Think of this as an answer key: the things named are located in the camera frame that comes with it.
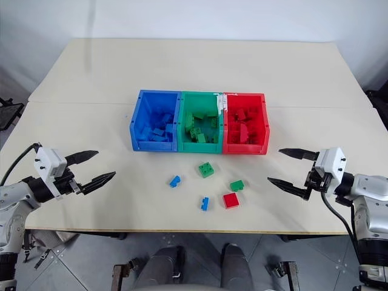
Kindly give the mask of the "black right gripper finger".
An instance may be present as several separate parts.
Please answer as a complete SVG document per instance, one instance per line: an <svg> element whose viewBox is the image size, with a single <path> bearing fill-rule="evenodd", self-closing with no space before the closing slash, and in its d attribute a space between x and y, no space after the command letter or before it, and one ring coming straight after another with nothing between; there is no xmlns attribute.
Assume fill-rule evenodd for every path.
<svg viewBox="0 0 388 291"><path fill-rule="evenodd" d="M310 194L311 194L310 189L301 189L301 188L295 187L292 183L281 179L268 177L267 180L284 192L298 196L305 201L308 201L310 199Z"/></svg>
<svg viewBox="0 0 388 291"><path fill-rule="evenodd" d="M284 149L279 149L278 151L291 158L308 159L310 161L316 161L319 156L319 152L313 152L313 151L304 150L304 149L284 148Z"/></svg>

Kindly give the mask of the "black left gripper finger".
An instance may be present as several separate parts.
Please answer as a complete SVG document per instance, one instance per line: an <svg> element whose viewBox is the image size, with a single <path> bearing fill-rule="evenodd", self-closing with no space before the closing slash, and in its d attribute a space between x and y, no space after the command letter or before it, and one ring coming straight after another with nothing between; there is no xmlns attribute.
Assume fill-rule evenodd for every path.
<svg viewBox="0 0 388 291"><path fill-rule="evenodd" d="M116 172L110 172L105 173L100 176L97 176L96 178L93 178L89 183L85 185L79 184L79 189L83 195L87 195L91 192L94 192L95 190L103 187L105 184L107 184L114 176L116 175Z"/></svg>
<svg viewBox="0 0 388 291"><path fill-rule="evenodd" d="M98 153L99 152L97 150L85 150L85 151L77 152L69 156L66 156L65 160L67 161L68 166L72 166L74 164L83 163L89 160L90 158L94 157Z"/></svg>

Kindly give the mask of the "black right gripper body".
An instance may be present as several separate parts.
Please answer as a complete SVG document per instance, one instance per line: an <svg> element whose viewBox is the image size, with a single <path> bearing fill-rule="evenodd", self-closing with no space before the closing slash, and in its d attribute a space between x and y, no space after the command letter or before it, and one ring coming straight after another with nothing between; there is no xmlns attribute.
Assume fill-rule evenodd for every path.
<svg viewBox="0 0 388 291"><path fill-rule="evenodd" d="M304 186L317 192L327 192L332 179L331 173L325 173L323 176L320 176L317 170L311 169L307 174Z"/></svg>

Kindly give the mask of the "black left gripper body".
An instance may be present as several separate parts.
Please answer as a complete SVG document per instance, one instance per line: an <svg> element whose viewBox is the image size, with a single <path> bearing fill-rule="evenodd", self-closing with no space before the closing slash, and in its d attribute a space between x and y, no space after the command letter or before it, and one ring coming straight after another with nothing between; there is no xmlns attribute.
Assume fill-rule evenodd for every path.
<svg viewBox="0 0 388 291"><path fill-rule="evenodd" d="M69 168L65 168L63 174L55 178L54 185L60 195L81 193L81 185L75 181L75 176Z"/></svg>

